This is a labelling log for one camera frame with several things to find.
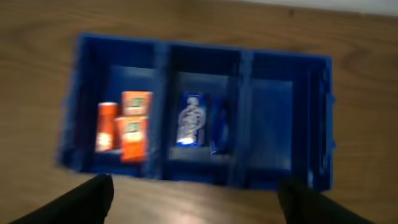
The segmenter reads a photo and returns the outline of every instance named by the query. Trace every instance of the orange wrapper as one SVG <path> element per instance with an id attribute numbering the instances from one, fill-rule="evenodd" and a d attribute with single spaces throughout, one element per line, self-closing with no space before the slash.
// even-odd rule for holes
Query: orange wrapper
<path id="1" fill-rule="evenodd" d="M 147 146 L 147 117 L 124 117 L 122 124 L 122 161 L 139 162 L 146 156 Z"/>
<path id="2" fill-rule="evenodd" d="M 113 102 L 100 103 L 98 105 L 98 129 L 96 139 L 96 151 L 103 152 L 115 147 L 114 119 L 118 113 L 118 105 Z"/>
<path id="3" fill-rule="evenodd" d="M 149 110 L 151 98 L 152 93 L 149 91 L 124 91 L 122 93 L 123 115 L 146 115 Z"/>

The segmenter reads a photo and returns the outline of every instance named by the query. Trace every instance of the wooden table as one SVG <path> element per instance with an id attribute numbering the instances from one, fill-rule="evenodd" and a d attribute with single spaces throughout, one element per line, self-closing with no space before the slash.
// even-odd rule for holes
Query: wooden table
<path id="1" fill-rule="evenodd" d="M 334 189 L 327 196 L 398 223 L 398 19 L 198 0 L 0 3 L 0 222 L 90 175 L 54 167 L 80 32 L 279 49 L 333 57 Z M 272 192 L 115 177 L 107 223 L 283 223 Z"/>

